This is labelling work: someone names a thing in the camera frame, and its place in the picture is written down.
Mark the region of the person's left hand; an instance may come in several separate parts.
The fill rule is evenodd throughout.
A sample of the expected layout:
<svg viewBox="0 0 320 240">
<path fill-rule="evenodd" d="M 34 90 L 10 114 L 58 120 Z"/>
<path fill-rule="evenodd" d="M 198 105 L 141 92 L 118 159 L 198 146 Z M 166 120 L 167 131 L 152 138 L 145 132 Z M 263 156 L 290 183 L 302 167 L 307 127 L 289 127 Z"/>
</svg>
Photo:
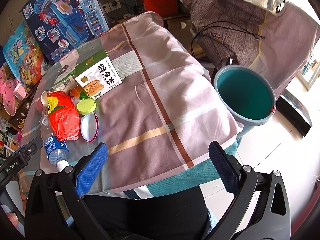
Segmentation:
<svg viewBox="0 0 320 240">
<path fill-rule="evenodd" d="M 7 215 L 8 219 L 11 221 L 13 226 L 17 227 L 19 224 L 18 217 L 15 213 L 10 212 L 10 209 L 6 205 L 1 205 L 4 213 Z"/>
</svg>

